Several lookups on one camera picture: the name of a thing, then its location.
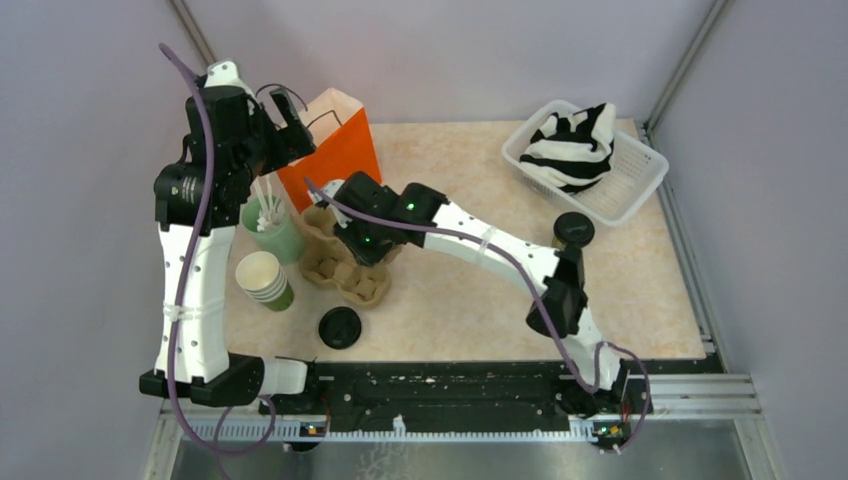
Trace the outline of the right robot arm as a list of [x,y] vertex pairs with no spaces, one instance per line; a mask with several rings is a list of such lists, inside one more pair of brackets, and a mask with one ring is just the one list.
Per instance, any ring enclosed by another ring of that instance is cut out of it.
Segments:
[[335,235],[358,264],[375,266],[404,245],[444,253],[524,287],[532,296],[526,317],[553,339],[589,404],[612,412],[627,397],[621,359],[592,318],[577,247],[534,244],[487,224],[420,183],[401,193],[364,172],[314,187],[313,201],[331,209]]

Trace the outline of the stack of black cup lids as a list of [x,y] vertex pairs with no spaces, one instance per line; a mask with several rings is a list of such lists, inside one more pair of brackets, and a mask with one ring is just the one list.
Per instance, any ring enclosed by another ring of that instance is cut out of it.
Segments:
[[327,311],[318,324],[321,341],[334,350],[353,346],[362,334],[362,322],[358,313],[349,307],[335,307]]

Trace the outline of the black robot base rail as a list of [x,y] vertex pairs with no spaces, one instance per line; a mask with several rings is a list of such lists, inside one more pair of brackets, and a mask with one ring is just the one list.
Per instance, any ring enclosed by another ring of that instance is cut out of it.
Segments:
[[275,395],[279,415],[316,415],[332,433],[565,431],[579,419],[651,411],[645,381],[624,363],[611,390],[586,393],[555,361],[310,362],[303,392]]

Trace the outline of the stack of green paper cups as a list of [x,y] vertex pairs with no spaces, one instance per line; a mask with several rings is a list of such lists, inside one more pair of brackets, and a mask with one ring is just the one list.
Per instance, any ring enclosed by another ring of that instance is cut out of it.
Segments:
[[269,252],[258,251],[244,257],[236,267],[235,278],[251,299],[271,311],[284,311],[294,301],[294,292],[282,265]]

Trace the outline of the green paper coffee cup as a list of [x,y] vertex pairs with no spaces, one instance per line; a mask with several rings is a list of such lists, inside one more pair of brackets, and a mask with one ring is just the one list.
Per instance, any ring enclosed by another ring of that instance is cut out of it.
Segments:
[[561,240],[561,239],[556,238],[556,237],[554,237],[552,239],[552,247],[557,249],[557,250],[563,250],[568,246],[569,246],[569,243],[567,241]]

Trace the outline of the orange paper bag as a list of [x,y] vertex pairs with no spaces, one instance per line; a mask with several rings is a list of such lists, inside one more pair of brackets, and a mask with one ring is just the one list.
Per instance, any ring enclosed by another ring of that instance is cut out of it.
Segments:
[[329,88],[304,104],[298,115],[312,135],[315,151],[278,174],[296,211],[314,203],[306,179],[323,187],[362,171],[382,180],[366,111],[359,100]]

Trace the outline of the black cup lid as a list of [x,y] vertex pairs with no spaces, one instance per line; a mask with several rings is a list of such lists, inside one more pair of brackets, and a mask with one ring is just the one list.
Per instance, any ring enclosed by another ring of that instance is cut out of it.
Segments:
[[592,220],[580,212],[566,212],[557,217],[552,228],[554,237],[567,241],[569,246],[583,248],[595,237],[596,230]]

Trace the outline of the single brown cup carrier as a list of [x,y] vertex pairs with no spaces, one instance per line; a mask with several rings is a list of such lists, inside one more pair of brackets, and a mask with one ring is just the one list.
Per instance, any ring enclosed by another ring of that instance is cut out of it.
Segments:
[[300,266],[316,269],[324,260],[361,265],[351,250],[334,233],[336,218],[328,208],[311,206],[301,213],[306,247]]

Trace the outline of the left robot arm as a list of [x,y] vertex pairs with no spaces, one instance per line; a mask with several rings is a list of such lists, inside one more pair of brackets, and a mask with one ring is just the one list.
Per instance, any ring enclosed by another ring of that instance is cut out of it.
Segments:
[[282,395],[292,410],[308,413],[321,388],[308,378],[306,363],[229,352],[225,311],[228,259],[252,184],[312,154],[312,135],[283,89],[271,94],[284,119],[276,125],[231,60],[188,81],[190,130],[180,159],[154,183],[165,264],[163,334],[139,389],[210,407]]

